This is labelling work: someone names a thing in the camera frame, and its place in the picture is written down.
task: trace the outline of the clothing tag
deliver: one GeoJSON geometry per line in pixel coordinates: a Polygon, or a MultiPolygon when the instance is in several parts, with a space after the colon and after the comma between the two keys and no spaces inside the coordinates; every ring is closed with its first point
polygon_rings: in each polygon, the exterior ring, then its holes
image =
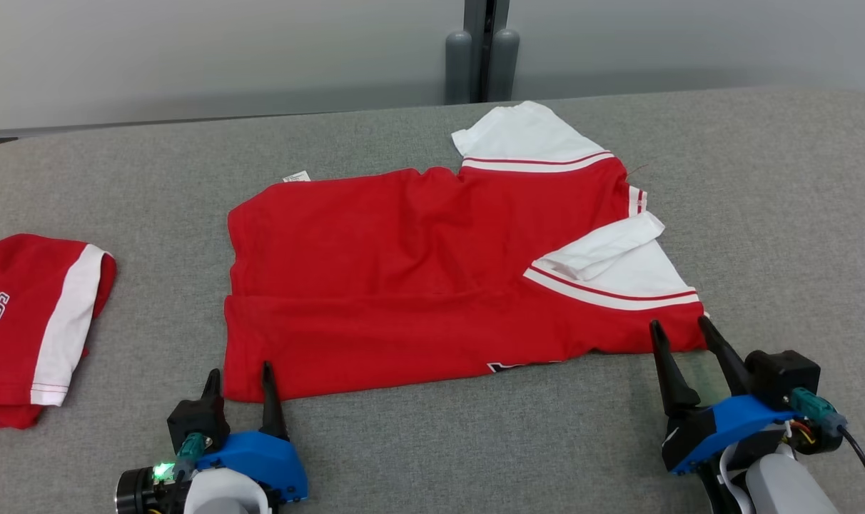
{"type": "Polygon", "coordinates": [[[293,175],[285,176],[285,178],[283,178],[283,182],[311,182],[311,181],[312,181],[312,179],[309,179],[309,173],[306,173],[305,169],[303,171],[300,171],[299,173],[293,173],[293,175]]]}

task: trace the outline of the white panel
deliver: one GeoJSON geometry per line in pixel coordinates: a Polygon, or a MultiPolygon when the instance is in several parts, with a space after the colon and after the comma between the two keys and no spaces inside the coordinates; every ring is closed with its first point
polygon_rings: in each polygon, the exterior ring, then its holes
{"type": "Polygon", "coordinates": [[[518,100],[757,84],[865,90],[865,0],[512,0],[518,100]]]}
{"type": "Polygon", "coordinates": [[[0,0],[0,130],[441,104],[459,0],[0,0]]]}

